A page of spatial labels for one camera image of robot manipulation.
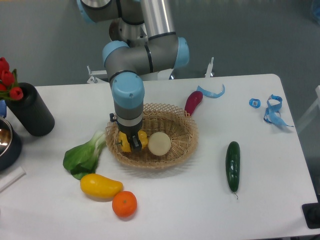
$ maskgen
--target white ball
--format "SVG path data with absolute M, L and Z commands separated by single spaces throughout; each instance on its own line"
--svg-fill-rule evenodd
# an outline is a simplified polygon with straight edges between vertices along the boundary
M 170 137 L 164 132 L 155 132 L 149 137 L 148 148 L 156 156 L 165 155 L 171 148 Z

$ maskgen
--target gray floor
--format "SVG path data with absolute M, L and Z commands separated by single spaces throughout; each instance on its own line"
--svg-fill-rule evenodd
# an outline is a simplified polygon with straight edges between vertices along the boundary
M 178 78 L 276 74 L 296 122 L 320 85 L 320 25 L 311 0 L 171 0 L 174 25 L 190 48 Z M 0 56 L 36 86 L 84 84 L 103 70 L 109 21 L 87 24 L 75 0 L 0 2 Z M 320 114 L 299 135 L 311 173 L 320 176 Z

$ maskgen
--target blue ribbon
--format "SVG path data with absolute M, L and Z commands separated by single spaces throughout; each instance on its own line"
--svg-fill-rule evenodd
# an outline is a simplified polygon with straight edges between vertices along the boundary
M 269 100 L 276 100 L 279 103 L 276 105 L 271 105 Z M 271 95 L 268 100 L 266 101 L 266 104 L 268 107 L 265 109 L 263 120 L 268 124 L 274 124 L 277 126 L 287 126 L 287 127 L 293 127 L 292 125 L 288 125 L 281 119 L 281 115 L 279 110 L 282 107 L 282 98 L 280 96 Z
M 202 92 L 203 95 L 208 98 L 217 99 L 217 98 L 220 98 L 225 93 L 226 88 L 225 88 L 225 85 L 222 84 L 222 91 L 220 93 L 214 93 L 211 91 L 204 90 L 200 86 L 198 86 L 196 90 Z

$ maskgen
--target red eggplant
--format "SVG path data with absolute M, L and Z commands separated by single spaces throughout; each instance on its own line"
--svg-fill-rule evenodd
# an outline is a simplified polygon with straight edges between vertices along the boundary
M 191 93 L 186 100 L 184 110 L 191 116 L 199 103 L 201 103 L 203 97 L 204 94 L 201 91 L 194 91 Z

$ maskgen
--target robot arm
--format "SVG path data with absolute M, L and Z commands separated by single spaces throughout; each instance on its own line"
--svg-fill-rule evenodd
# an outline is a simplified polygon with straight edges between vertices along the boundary
M 140 151 L 145 89 L 139 76 L 185 66 L 187 41 L 176 35 L 169 0 L 78 0 L 78 5 L 94 22 L 116 19 L 109 32 L 118 31 L 112 36 L 119 40 L 111 38 L 102 60 L 114 100 L 114 121 L 131 150 Z

